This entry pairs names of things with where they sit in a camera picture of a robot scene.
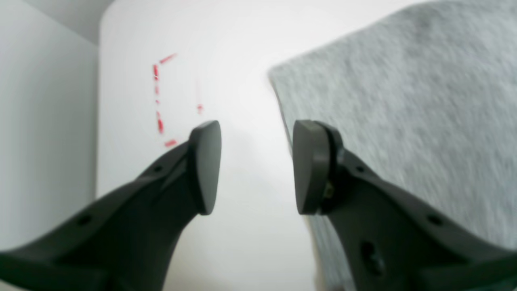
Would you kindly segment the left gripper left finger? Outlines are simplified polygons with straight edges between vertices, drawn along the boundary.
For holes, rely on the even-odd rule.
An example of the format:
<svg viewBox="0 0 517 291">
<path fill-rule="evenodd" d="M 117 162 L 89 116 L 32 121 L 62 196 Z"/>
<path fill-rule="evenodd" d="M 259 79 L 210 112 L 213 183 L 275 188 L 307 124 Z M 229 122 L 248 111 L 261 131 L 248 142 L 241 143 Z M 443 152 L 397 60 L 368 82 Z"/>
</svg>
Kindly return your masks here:
<svg viewBox="0 0 517 291">
<path fill-rule="evenodd" d="M 194 128 L 134 181 L 41 238 L 1 252 L 1 280 L 29 291 L 160 291 L 181 233 L 214 210 L 222 137 Z"/>
</svg>

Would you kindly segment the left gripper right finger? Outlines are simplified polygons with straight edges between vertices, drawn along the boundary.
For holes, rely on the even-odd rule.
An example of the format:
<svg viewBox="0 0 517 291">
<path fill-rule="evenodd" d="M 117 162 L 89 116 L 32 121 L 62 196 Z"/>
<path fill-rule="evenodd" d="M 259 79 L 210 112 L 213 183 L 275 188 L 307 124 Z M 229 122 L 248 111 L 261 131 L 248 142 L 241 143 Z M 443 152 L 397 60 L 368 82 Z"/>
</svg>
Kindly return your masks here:
<svg viewBox="0 0 517 291">
<path fill-rule="evenodd" d="M 292 162 L 298 212 L 329 219 L 359 291 L 516 289 L 516 252 L 381 179 L 334 127 L 297 120 Z"/>
</svg>

